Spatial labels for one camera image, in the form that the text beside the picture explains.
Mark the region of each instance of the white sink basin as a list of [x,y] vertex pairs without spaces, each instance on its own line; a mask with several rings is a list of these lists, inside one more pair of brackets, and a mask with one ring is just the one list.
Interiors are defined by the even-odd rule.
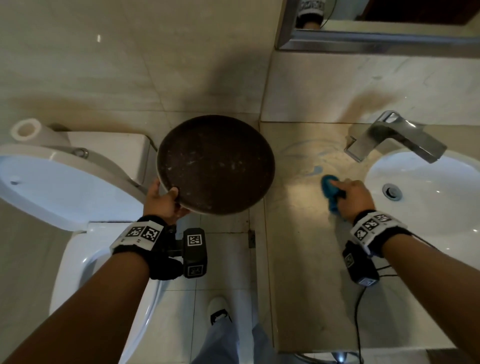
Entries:
[[[382,192],[386,183],[403,194],[399,201]],[[365,184],[378,210],[444,253],[480,269],[480,162],[446,151],[429,164],[413,152],[400,150],[380,158]]]

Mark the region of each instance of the hand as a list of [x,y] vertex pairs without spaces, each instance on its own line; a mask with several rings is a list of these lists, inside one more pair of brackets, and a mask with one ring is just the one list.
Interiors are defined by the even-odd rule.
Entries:
[[190,210],[181,207],[175,203],[179,195],[179,189],[172,187],[167,194],[160,196],[158,189],[160,180],[157,178],[152,183],[147,192],[147,198],[144,204],[144,216],[156,215],[162,218],[168,225],[174,225],[177,220],[190,213]]
[[372,195],[362,181],[346,179],[343,182],[330,181],[330,183],[346,192],[346,198],[339,197],[337,199],[337,206],[342,217],[352,224],[360,212],[375,210]]

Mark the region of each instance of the sink drain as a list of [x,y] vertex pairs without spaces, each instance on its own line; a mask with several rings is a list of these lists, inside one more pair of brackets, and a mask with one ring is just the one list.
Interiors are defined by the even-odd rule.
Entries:
[[402,191],[394,184],[387,183],[382,187],[385,197],[392,201],[400,201],[403,197]]

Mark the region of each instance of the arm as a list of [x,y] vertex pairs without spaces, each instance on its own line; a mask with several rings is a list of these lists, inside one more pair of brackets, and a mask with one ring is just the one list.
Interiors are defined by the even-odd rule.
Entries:
[[[361,181],[332,184],[347,193],[338,209],[348,221],[375,210]],[[480,362],[480,271],[403,234],[391,237],[382,253],[450,340]]]
[[[160,196],[159,187],[159,180],[150,187],[144,216],[173,225],[189,211],[175,203],[177,188]],[[168,261],[163,262],[167,269]],[[118,363],[149,277],[141,255],[114,254],[4,364]]]

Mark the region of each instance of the mirror frame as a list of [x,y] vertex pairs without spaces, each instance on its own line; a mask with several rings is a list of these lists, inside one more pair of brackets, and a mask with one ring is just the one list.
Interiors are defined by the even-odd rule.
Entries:
[[480,58],[480,37],[422,36],[295,29],[300,0],[284,0],[275,49],[316,53]]

